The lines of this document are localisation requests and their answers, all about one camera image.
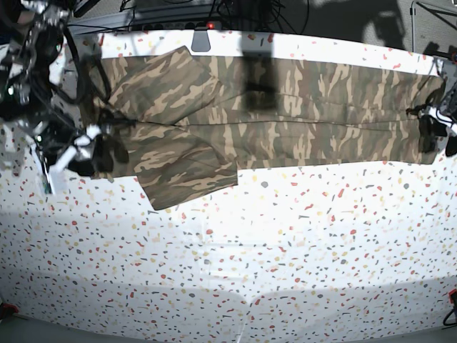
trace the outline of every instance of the terrazzo tablecloth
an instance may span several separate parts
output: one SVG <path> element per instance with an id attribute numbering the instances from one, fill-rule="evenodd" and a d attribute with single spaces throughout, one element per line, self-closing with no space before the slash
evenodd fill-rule
<path id="1" fill-rule="evenodd" d="M 104 58 L 189 50 L 191 31 L 81 40 Z M 431 57 L 307 36 L 210 31 L 207 54 L 436 75 Z M 65 54 L 52 77 L 71 84 Z M 441 325 L 456 288 L 457 159 L 238 172 L 154 211 L 134 177 L 45 197 L 1 133 L 0 292 L 22 315 L 162 342 L 347 342 Z"/>

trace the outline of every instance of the floor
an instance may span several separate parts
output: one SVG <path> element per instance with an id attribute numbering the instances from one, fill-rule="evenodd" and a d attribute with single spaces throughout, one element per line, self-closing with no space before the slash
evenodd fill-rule
<path id="1" fill-rule="evenodd" d="M 425 332 L 398 335 L 385 339 L 372 339 L 370 343 L 449 343 L 457 339 L 457 329 L 428 330 Z M 3 343 L 137 343 L 143 340 L 94 334 L 69 329 L 39 320 L 12 318 L 0 323 L 0 340 Z"/>
<path id="2" fill-rule="evenodd" d="M 281 0 L 282 11 L 291 26 L 300 31 L 306 18 L 307 0 Z M 440 6 L 451 6 L 451 0 L 428 0 Z M 212 0 L 193 0 L 192 4 L 210 4 Z M 121 0 L 101 1 L 84 18 L 116 13 Z M 127 6 L 173 6 L 163 0 L 132 0 Z M 361 41 L 367 44 L 411 50 L 411 0 L 309 0 L 309 21 L 304 34 Z M 417 9 L 417 51 L 453 51 L 457 41 L 456 16 L 438 14 L 448 23 Z M 293 33 L 284 22 L 283 30 Z M 278 26 L 273 28 L 280 32 Z"/>

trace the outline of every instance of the power strip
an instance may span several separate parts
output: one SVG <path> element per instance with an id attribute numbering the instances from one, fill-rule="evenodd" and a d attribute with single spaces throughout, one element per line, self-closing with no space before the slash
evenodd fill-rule
<path id="1" fill-rule="evenodd" d="M 222 30 L 222 23 L 220 21 L 212 21 L 210 29 Z M 194 30 L 196 27 L 207 26 L 204 21 L 176 21 L 170 23 L 153 23 L 144 25 L 131 26 L 132 31 L 152 31 L 152 30 Z"/>

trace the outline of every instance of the red clip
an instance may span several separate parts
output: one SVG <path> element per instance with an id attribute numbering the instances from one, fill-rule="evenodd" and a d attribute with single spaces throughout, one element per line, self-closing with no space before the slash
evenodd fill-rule
<path id="1" fill-rule="evenodd" d="M 14 313 L 19 313 L 19 310 L 17 309 L 16 305 L 11 305 L 11 304 L 3 304 L 4 309 L 12 309 Z"/>
<path id="2" fill-rule="evenodd" d="M 449 292 L 449 301 L 451 302 L 451 304 L 454 303 L 454 301 L 452 300 L 452 298 L 453 298 L 452 296 L 453 296 L 455 293 L 457 293 L 457 289 L 454 289 L 454 290 L 452 290 L 452 291 Z"/>

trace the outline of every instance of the camouflage fabric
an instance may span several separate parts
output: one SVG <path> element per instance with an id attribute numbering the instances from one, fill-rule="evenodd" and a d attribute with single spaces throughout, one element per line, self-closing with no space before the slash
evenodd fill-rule
<path id="1" fill-rule="evenodd" d="M 406 109 L 436 77 L 312 61 L 192 56 L 103 60 L 111 104 L 136 128 L 120 133 L 154 209 L 237 184 L 237 170 L 356 161 L 430 164 Z"/>

